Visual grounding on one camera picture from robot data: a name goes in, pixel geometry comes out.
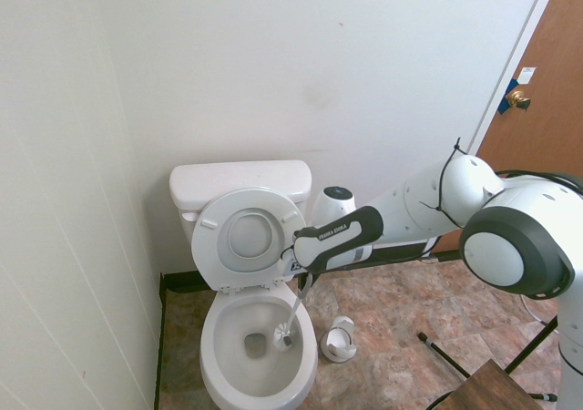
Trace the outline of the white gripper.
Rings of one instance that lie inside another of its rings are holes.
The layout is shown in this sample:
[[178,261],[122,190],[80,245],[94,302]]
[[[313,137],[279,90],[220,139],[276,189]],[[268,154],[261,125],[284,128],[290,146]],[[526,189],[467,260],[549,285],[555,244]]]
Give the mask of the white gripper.
[[[316,274],[332,272],[343,266],[359,262],[361,260],[361,248],[355,248],[346,251],[342,254],[336,255],[327,261],[323,271],[317,271]],[[309,291],[312,287],[315,277],[312,273],[306,273],[308,270],[303,268],[296,260],[295,252],[290,249],[290,274],[298,275],[298,289],[300,291]]]

